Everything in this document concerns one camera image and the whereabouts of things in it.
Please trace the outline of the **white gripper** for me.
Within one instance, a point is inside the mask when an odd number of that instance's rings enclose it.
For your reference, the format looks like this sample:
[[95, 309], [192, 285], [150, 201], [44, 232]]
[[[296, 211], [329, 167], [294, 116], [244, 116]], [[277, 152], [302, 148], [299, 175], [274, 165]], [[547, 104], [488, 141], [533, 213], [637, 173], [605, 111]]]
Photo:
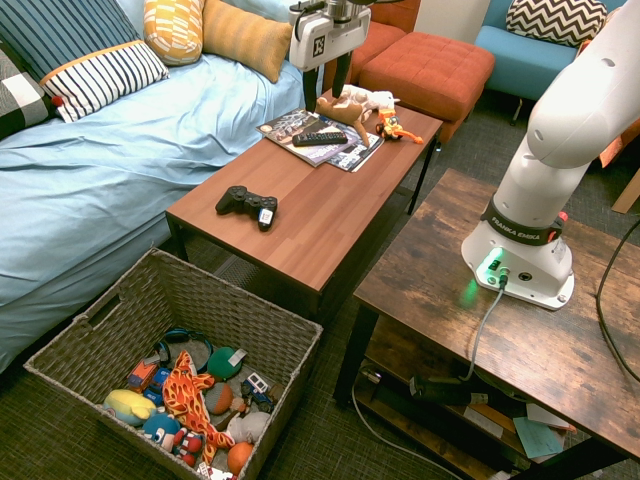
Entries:
[[342, 94], [351, 67], [352, 52], [368, 34], [371, 10], [351, 1], [299, 1], [289, 7], [293, 26], [289, 61], [303, 72], [305, 109], [317, 104], [319, 66], [336, 59], [332, 96]]

